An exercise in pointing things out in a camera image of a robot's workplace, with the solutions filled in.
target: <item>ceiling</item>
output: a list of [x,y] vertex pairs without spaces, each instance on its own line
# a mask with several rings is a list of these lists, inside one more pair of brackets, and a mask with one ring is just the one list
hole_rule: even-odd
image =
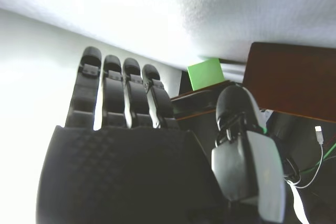
[[205,57],[246,62],[253,41],[336,45],[336,0],[0,0],[0,8],[181,69]]

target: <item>back of robotic hand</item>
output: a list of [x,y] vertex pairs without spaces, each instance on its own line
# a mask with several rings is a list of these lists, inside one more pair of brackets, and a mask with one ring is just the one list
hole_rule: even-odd
[[[101,75],[102,128],[94,131]],[[195,135],[179,129],[154,66],[141,77],[136,60],[121,67],[109,55],[101,68],[100,51],[88,47],[73,90],[45,157],[37,224],[282,222],[280,158],[248,91],[232,86],[218,99],[211,168]]]

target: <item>white wall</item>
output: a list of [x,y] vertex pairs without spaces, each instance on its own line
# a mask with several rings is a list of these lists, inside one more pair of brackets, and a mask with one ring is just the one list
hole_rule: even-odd
[[169,95],[181,71],[102,42],[0,10],[0,223],[35,223],[39,174],[56,124],[64,125],[86,46],[156,66]]

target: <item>green sticky note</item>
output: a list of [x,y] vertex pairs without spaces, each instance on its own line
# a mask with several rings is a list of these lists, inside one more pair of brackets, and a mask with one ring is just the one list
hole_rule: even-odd
[[210,59],[188,67],[189,78],[193,90],[208,87],[224,81],[219,59]]

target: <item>green cable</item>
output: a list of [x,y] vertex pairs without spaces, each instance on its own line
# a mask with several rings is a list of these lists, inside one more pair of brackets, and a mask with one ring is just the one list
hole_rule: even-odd
[[[335,143],[335,144],[330,148],[330,150],[328,150],[328,152],[323,156],[323,160],[325,160],[335,148],[336,148],[336,143]],[[315,168],[316,168],[317,166],[319,166],[319,164],[320,164],[320,162],[317,162],[317,163],[315,164],[314,167],[305,169],[305,170],[301,171],[300,173],[301,173],[301,174],[310,173],[310,172],[312,172],[313,170],[315,170]]]

